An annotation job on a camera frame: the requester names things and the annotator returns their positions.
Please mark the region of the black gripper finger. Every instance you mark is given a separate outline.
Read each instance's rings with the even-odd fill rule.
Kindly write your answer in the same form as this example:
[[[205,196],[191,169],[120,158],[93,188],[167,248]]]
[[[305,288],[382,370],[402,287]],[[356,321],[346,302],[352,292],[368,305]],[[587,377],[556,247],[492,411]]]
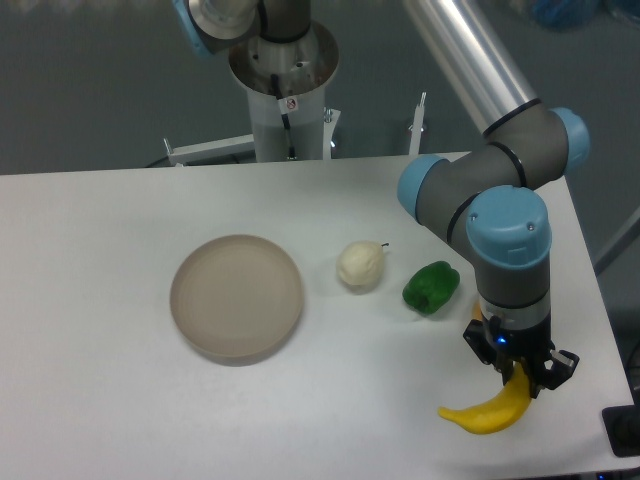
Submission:
[[[555,390],[569,380],[580,357],[566,350],[549,350],[524,359],[524,371],[529,379],[529,394],[536,399],[542,390]]]
[[[485,335],[484,323],[472,319],[467,325],[463,338],[484,365],[490,365],[501,375],[502,384],[510,380],[510,359],[489,342]]]

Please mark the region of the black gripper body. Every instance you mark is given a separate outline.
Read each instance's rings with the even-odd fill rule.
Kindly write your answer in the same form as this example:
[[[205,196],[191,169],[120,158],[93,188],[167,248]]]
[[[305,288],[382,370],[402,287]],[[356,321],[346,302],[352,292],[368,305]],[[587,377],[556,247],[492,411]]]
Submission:
[[[523,361],[554,349],[549,298],[519,308],[498,306],[479,298],[473,319],[484,323],[487,340],[513,360]]]

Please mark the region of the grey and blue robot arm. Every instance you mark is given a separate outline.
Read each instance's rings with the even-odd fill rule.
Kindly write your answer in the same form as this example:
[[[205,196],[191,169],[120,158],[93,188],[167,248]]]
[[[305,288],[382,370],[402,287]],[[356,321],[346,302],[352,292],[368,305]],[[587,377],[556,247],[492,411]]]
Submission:
[[[260,161],[324,152],[320,106],[308,96],[332,79],[338,47],[306,1],[178,1],[199,52],[227,51],[236,80],[267,103],[251,115]],[[589,154],[589,132],[565,108],[545,107],[472,1],[408,1],[405,9],[483,135],[483,147],[449,161],[415,157],[402,172],[403,208],[471,263],[481,317],[464,336],[504,380],[517,369],[529,395],[573,375],[577,355],[551,339],[551,228],[538,189]]]

